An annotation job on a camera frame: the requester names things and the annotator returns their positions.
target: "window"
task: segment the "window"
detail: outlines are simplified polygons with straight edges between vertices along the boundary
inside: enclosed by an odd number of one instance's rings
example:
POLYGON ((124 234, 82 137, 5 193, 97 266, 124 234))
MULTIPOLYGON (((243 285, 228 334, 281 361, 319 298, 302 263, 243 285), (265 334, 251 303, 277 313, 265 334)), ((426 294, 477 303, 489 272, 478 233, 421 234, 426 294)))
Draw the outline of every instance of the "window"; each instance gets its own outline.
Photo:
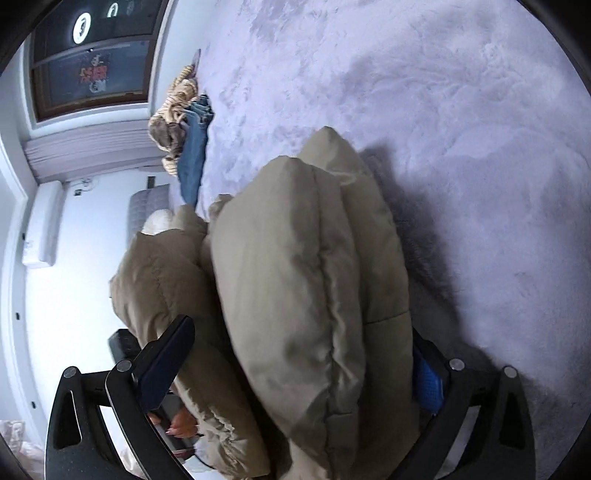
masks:
POLYGON ((148 100, 167 0, 64 0, 35 29, 31 52, 38 121, 148 100))

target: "gray headboard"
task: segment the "gray headboard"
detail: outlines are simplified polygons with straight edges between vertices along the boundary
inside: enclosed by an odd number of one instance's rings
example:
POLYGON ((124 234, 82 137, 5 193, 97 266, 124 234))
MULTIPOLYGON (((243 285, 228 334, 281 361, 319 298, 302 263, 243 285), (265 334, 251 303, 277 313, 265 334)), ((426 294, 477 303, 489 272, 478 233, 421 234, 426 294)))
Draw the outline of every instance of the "gray headboard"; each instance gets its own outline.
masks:
POLYGON ((156 210, 170 209, 168 185, 159 185, 153 189, 141 190, 129 199, 127 211, 127 245, 135 234, 141 232, 146 220, 156 210))

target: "jeans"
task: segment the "jeans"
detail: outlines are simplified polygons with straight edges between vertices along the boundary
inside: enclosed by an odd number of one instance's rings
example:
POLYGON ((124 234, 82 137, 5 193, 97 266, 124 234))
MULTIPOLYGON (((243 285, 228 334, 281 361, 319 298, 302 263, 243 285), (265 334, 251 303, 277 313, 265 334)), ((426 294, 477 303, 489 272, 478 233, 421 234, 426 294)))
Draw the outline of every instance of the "jeans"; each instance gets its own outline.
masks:
POLYGON ((184 111, 189 132, 185 139, 183 153, 178 159, 177 174, 183 200, 187 205, 195 208, 205 165, 207 127, 213 120, 213 110, 209 97, 200 95, 184 111))

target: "wall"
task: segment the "wall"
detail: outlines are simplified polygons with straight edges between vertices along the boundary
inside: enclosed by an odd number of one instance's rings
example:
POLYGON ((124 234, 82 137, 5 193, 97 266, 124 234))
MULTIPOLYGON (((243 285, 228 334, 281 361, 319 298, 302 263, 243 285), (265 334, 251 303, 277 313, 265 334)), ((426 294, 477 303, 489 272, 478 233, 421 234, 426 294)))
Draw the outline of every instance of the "wall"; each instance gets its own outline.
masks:
MULTIPOLYGON (((0 271, 4 263, 4 251, 7 245, 7 237, 4 232, 10 231, 12 215, 16 207, 16 201, 8 183, 0 175, 0 271)), ((0 342, 0 359, 4 358, 4 348, 0 342)), ((5 368, 0 368, 0 420, 16 420, 20 417, 17 404, 12 396, 8 373, 5 368)))
POLYGON ((0 391, 7 404, 10 403, 8 396, 12 394, 18 410, 16 418, 27 423, 28 439, 43 445, 47 418, 43 410, 37 408, 40 401, 31 373, 26 332, 25 268, 20 261, 22 224, 30 211, 37 183, 20 144, 15 104, 17 77, 18 66, 13 59, 0 77, 0 177, 4 194, 12 196, 11 201, 3 198, 0 202, 3 217, 0 229, 3 245, 0 249, 0 391))
POLYGON ((206 47, 207 26, 216 0, 171 0, 152 85, 152 111, 166 100, 167 89, 181 69, 190 65, 199 48, 206 47))
MULTIPOLYGON (((41 406, 51 412, 64 369, 110 370, 108 338, 124 328, 109 298, 109 280, 126 250, 129 198, 146 188, 147 177, 126 170, 95 177, 95 187, 74 197, 67 191, 53 267, 27 274, 27 333, 33 374, 41 406)), ((157 174, 157 184, 168 175, 157 174)), ((123 437, 114 417, 108 418, 118 448, 123 437)))

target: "white pillow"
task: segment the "white pillow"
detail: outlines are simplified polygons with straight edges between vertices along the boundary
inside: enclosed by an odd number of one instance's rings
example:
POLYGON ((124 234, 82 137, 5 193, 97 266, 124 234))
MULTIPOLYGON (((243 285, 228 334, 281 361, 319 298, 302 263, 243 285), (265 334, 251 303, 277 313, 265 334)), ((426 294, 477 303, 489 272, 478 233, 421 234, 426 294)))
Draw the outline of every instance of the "white pillow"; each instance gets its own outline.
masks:
POLYGON ((144 223, 142 233, 145 235, 157 235, 158 233, 170 230, 173 223, 173 216, 170 210, 156 210, 144 223))

